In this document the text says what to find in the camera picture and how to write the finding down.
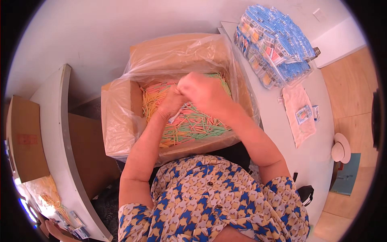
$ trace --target clear plastic bag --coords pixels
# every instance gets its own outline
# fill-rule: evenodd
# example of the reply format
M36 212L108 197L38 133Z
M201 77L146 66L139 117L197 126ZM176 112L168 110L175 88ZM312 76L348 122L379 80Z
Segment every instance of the clear plastic bag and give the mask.
M55 181L51 175L22 183L22 185L26 187L41 211L56 211L68 224L71 224L67 211L62 205Z
M268 89L296 86L313 71L308 62L320 53L289 15L259 4L242 15L234 44Z
M126 161L146 127L142 91L157 82L178 80L192 72L224 74L232 99L259 124L252 90L225 35L180 34L131 46L124 74L102 87L101 117L106 155ZM156 166L190 154L204 154L239 142L233 131L159 150Z

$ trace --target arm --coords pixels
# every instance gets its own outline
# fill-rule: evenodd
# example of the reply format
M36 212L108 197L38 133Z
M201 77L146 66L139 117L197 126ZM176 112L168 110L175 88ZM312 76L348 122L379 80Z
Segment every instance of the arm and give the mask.
M235 131L251 160L259 166L263 184L276 177L290 177L285 159L277 146L238 103L230 103L229 108L218 116Z
M120 179L119 207L128 203L140 203L153 207L149 179L159 154L159 143L165 124L186 102L172 86L157 111L152 115L145 131L130 151Z
M217 79L191 72L179 81L178 89L199 110L219 118L235 131L252 161L259 166L264 184L275 177L290 176L277 146L243 108L226 95Z
M50 234L52 234L55 238L62 242L79 242L79 240L70 238L64 234L62 234L61 230L57 228L58 225L54 225L51 221L46 220L45 225Z

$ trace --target fist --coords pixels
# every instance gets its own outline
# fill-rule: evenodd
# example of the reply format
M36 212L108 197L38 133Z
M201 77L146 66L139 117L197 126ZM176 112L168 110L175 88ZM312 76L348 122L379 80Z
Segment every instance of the fist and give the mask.
M207 115L220 118L234 102L226 94L221 82L197 72L182 77L177 89Z
M188 99L180 93L176 85L172 85L157 111L164 118L169 119L175 116L186 102L188 102Z

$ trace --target red label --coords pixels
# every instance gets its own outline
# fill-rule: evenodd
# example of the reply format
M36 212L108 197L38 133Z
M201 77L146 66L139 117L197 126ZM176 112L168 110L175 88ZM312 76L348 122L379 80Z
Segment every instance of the red label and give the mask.
M340 162L340 167L339 167L339 171L342 171L344 169L344 164Z
M18 134L18 144L38 144L38 137L34 134Z
M277 54L277 52L273 51L273 56L271 57L272 60L275 60L277 59L279 56Z
M272 50L272 48L266 46L266 54L267 54L268 56L271 55L271 50Z

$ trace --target wall outlet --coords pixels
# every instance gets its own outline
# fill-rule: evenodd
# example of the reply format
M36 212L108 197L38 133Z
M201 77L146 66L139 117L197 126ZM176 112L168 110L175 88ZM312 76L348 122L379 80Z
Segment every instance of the wall outlet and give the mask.
M319 22L324 22L325 20L327 20L327 17L325 16L325 14L321 11L321 9L317 9L316 11L313 12L313 15L316 17L316 19L319 21Z

